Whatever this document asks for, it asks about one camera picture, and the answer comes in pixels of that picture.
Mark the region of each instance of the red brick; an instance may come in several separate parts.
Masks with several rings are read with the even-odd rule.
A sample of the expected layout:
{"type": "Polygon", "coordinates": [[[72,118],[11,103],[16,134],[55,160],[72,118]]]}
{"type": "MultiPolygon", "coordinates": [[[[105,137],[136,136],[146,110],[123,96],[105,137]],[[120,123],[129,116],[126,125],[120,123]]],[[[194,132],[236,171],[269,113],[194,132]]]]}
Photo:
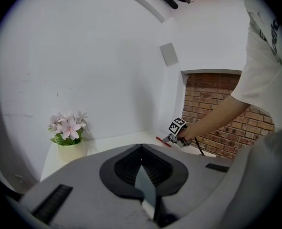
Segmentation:
{"type": "Polygon", "coordinates": [[[220,88],[224,88],[224,89],[229,89],[229,90],[234,90],[236,87],[236,84],[231,84],[231,83],[220,83],[219,84],[220,88]]]}
{"type": "Polygon", "coordinates": [[[191,122],[189,117],[183,116],[182,119],[185,120],[186,122],[191,122]]]}
{"type": "Polygon", "coordinates": [[[222,132],[220,130],[215,130],[211,132],[213,135],[221,136],[223,138],[228,138],[229,133],[222,132]]]}
{"type": "Polygon", "coordinates": [[[195,102],[205,103],[205,104],[217,104],[216,99],[210,99],[205,97],[194,97],[195,102]]]}
{"type": "Polygon", "coordinates": [[[240,79],[239,79],[238,77],[236,77],[236,78],[231,77],[231,78],[230,78],[230,83],[232,83],[232,84],[238,84],[239,80],[240,80],[240,79]]]}
{"type": "Polygon", "coordinates": [[[242,123],[237,123],[237,122],[232,122],[232,127],[237,128],[237,129],[241,129],[242,128],[242,123]]]}
{"type": "Polygon", "coordinates": [[[231,128],[231,127],[225,127],[224,131],[235,134],[235,135],[240,135],[240,136],[245,136],[245,133],[246,133],[245,131],[234,129],[234,128],[231,128]]]}
{"type": "Polygon", "coordinates": [[[268,135],[268,134],[269,134],[269,131],[261,130],[261,135],[268,135]]]}
{"type": "Polygon", "coordinates": [[[184,101],[185,106],[199,107],[199,103],[184,101]]]}
{"type": "Polygon", "coordinates": [[[190,118],[190,122],[191,123],[196,123],[199,119],[196,119],[196,118],[190,118]]]}
{"type": "Polygon", "coordinates": [[[228,90],[228,89],[218,89],[218,93],[230,95],[230,90],[228,90]]]}
{"type": "Polygon", "coordinates": [[[205,114],[197,114],[197,116],[198,116],[198,119],[202,119],[202,118],[206,117],[205,114]]]}
{"type": "Polygon", "coordinates": [[[211,109],[211,105],[210,105],[210,104],[199,103],[199,108],[202,108],[202,109],[211,109]]]}
{"type": "Polygon", "coordinates": [[[203,143],[199,143],[199,147],[200,147],[201,149],[206,149],[206,145],[203,144],[203,143]]]}
{"type": "Polygon", "coordinates": [[[185,96],[185,101],[194,101],[194,98],[192,96],[185,96]]]}
{"type": "Polygon", "coordinates": [[[225,94],[222,94],[223,96],[223,99],[227,99],[229,97],[229,95],[225,95],[225,94]]]}
{"type": "Polygon", "coordinates": [[[209,93],[200,93],[200,97],[209,97],[209,98],[211,98],[211,97],[212,97],[212,94],[209,94],[209,93]]]}
{"type": "Polygon", "coordinates": [[[270,125],[270,124],[267,124],[267,123],[264,123],[264,122],[258,122],[257,126],[259,128],[262,128],[262,129],[265,129],[265,130],[268,130],[268,131],[272,131],[273,130],[273,125],[270,125]]]}
{"type": "Polygon", "coordinates": [[[226,151],[223,151],[223,150],[219,150],[219,149],[217,149],[216,150],[216,154],[218,154],[218,155],[222,155],[222,156],[226,156],[226,151]]]}
{"type": "Polygon", "coordinates": [[[194,91],[187,91],[185,93],[186,96],[196,96],[196,97],[200,97],[200,92],[194,92],[194,91]]]}
{"type": "Polygon", "coordinates": [[[219,149],[216,150],[216,153],[219,154],[219,155],[225,156],[227,158],[234,158],[235,157],[234,154],[223,151],[223,150],[219,150],[219,149]]]}
{"type": "Polygon", "coordinates": [[[272,123],[272,119],[270,117],[264,116],[264,122],[271,124],[272,123]]]}
{"type": "Polygon", "coordinates": [[[229,140],[232,140],[232,141],[237,141],[237,140],[238,140],[238,137],[239,137],[239,136],[237,136],[237,135],[233,135],[233,134],[230,134],[230,133],[229,133],[227,138],[228,138],[229,140]]]}
{"type": "Polygon", "coordinates": [[[212,83],[211,82],[201,82],[200,87],[212,87],[212,83]]]}
{"type": "Polygon", "coordinates": [[[215,135],[210,135],[210,140],[213,140],[215,142],[220,142],[221,137],[220,136],[215,136],[215,135]]]}
{"type": "Polygon", "coordinates": [[[232,154],[232,153],[226,153],[226,157],[227,158],[234,158],[235,157],[235,154],[232,154]]]}
{"type": "Polygon", "coordinates": [[[211,88],[211,87],[196,87],[195,91],[205,92],[205,93],[217,93],[218,89],[217,88],[211,88]]]}
{"type": "Polygon", "coordinates": [[[247,124],[248,123],[248,119],[247,118],[244,118],[244,117],[236,117],[233,121],[235,122],[239,122],[239,123],[243,123],[243,124],[247,124]]]}
{"type": "Polygon", "coordinates": [[[230,77],[228,75],[221,75],[219,74],[219,82],[220,83],[229,83],[230,77]]]}
{"type": "Polygon", "coordinates": [[[246,132],[245,137],[247,137],[247,138],[251,138],[251,139],[254,139],[254,134],[253,134],[253,133],[251,133],[251,132],[246,132]]]}
{"type": "Polygon", "coordinates": [[[202,137],[205,137],[207,139],[210,139],[211,138],[211,135],[209,133],[205,133],[202,135],[202,137]]]}
{"type": "Polygon", "coordinates": [[[245,130],[245,131],[248,131],[248,132],[253,132],[255,134],[261,133],[261,129],[256,128],[256,127],[251,126],[251,125],[242,125],[242,129],[245,130]]]}
{"type": "Polygon", "coordinates": [[[221,94],[212,94],[212,98],[216,98],[216,99],[224,99],[223,98],[223,95],[221,95],[221,94]]]}
{"type": "Polygon", "coordinates": [[[223,149],[223,146],[224,146],[224,145],[222,145],[222,144],[220,144],[220,143],[217,143],[217,142],[214,142],[214,141],[212,141],[212,140],[205,139],[205,138],[202,140],[202,142],[205,143],[205,144],[207,144],[207,145],[216,147],[216,148],[218,148],[218,149],[223,149]]]}
{"type": "Polygon", "coordinates": [[[203,114],[203,115],[208,115],[209,113],[211,113],[211,110],[199,109],[199,108],[194,108],[193,107],[193,112],[199,113],[199,114],[203,114]]]}
{"type": "Polygon", "coordinates": [[[260,110],[260,114],[261,115],[264,115],[264,116],[267,116],[267,117],[270,117],[269,115],[267,115],[264,111],[260,110]]]}
{"type": "Polygon", "coordinates": [[[193,112],[193,107],[190,107],[190,106],[183,106],[183,110],[184,110],[184,111],[193,112]]]}
{"type": "Polygon", "coordinates": [[[245,117],[250,118],[250,119],[254,119],[254,120],[259,120],[259,121],[263,121],[264,116],[260,115],[260,114],[255,114],[252,112],[245,112],[245,117]]]}
{"type": "Polygon", "coordinates": [[[215,105],[215,104],[211,104],[211,109],[215,109],[218,105],[215,105]]]}
{"type": "Polygon", "coordinates": [[[187,117],[193,117],[193,118],[197,118],[198,114],[194,113],[194,112],[188,112],[188,111],[183,111],[183,115],[187,116],[187,117]]]}
{"type": "Polygon", "coordinates": [[[206,150],[208,150],[208,151],[210,151],[212,153],[216,152],[216,148],[215,147],[212,147],[212,146],[209,146],[209,145],[206,145],[206,146],[207,146],[206,150]]]}
{"type": "Polygon", "coordinates": [[[246,144],[246,145],[253,145],[254,144],[254,140],[250,140],[250,139],[247,139],[247,138],[244,138],[244,137],[240,137],[238,139],[238,141],[240,143],[243,143],[243,144],[246,144]]]}
{"type": "Polygon", "coordinates": [[[251,120],[251,119],[249,119],[249,120],[248,120],[248,125],[257,126],[257,121],[256,121],[256,120],[251,120]]]}
{"type": "Polygon", "coordinates": [[[230,153],[233,153],[234,152],[234,148],[233,147],[230,147],[230,146],[226,146],[223,148],[223,150],[227,151],[227,152],[230,152],[230,153]]]}
{"type": "Polygon", "coordinates": [[[225,145],[228,145],[228,146],[231,146],[231,147],[241,147],[241,144],[240,143],[237,143],[237,142],[234,142],[234,141],[231,141],[231,140],[227,140],[227,139],[224,139],[224,138],[222,138],[221,140],[220,140],[220,142],[222,143],[222,144],[225,144],[225,145]]]}
{"type": "Polygon", "coordinates": [[[188,84],[188,86],[190,87],[200,87],[201,86],[201,82],[199,81],[193,81],[190,84],[188,84]]]}
{"type": "Polygon", "coordinates": [[[185,90],[186,90],[186,91],[194,91],[195,88],[194,88],[194,87],[186,87],[185,90]]]}
{"type": "Polygon", "coordinates": [[[250,105],[250,112],[259,114],[260,110],[257,107],[250,105]]]}

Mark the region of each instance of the black cable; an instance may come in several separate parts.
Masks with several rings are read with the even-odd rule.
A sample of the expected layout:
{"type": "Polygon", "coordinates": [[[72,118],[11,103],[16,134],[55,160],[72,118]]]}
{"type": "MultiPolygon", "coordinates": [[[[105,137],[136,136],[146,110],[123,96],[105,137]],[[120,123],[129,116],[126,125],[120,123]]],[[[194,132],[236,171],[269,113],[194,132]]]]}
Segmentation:
{"type": "Polygon", "coordinates": [[[199,142],[198,142],[197,138],[195,138],[195,141],[196,141],[196,144],[197,144],[197,146],[198,146],[198,148],[199,148],[199,150],[200,150],[200,153],[201,153],[203,156],[205,156],[204,153],[203,153],[203,151],[201,150],[201,148],[200,148],[200,146],[199,146],[199,142]]]}

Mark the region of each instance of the green leaf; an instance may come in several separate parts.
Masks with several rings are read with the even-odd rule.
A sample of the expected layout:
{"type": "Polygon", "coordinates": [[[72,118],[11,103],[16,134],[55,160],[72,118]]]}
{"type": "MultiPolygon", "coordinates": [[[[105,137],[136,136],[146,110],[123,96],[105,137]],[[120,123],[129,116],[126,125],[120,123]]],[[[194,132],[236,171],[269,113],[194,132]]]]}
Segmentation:
{"type": "Polygon", "coordinates": [[[61,137],[60,133],[55,135],[55,142],[59,145],[63,145],[63,146],[68,146],[68,145],[72,145],[72,140],[67,138],[65,140],[63,140],[63,138],[61,137]]]}
{"type": "Polygon", "coordinates": [[[78,134],[78,138],[81,138],[81,137],[82,137],[83,131],[84,131],[84,130],[83,130],[82,128],[80,128],[79,130],[76,131],[77,134],[78,134]]]}

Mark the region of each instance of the person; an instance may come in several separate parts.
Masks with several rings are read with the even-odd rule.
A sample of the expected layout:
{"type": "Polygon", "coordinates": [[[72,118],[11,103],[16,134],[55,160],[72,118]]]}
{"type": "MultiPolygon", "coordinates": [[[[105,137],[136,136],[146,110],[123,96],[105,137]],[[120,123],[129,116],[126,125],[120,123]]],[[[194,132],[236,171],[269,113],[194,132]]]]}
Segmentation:
{"type": "Polygon", "coordinates": [[[250,17],[247,60],[232,94],[209,115],[178,133],[186,141],[228,124],[250,105],[282,129],[282,25],[263,0],[244,0],[250,17]]]}

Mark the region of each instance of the flower pot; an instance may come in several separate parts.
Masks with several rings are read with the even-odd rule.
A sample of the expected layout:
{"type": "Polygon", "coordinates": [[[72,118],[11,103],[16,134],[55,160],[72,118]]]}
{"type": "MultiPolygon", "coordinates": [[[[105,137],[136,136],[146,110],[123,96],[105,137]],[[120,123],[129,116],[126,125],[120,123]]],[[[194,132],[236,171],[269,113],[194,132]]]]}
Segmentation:
{"type": "Polygon", "coordinates": [[[63,146],[58,145],[58,153],[60,158],[65,162],[70,162],[75,159],[85,157],[88,152],[88,147],[84,144],[83,141],[80,141],[78,144],[63,146]]]}

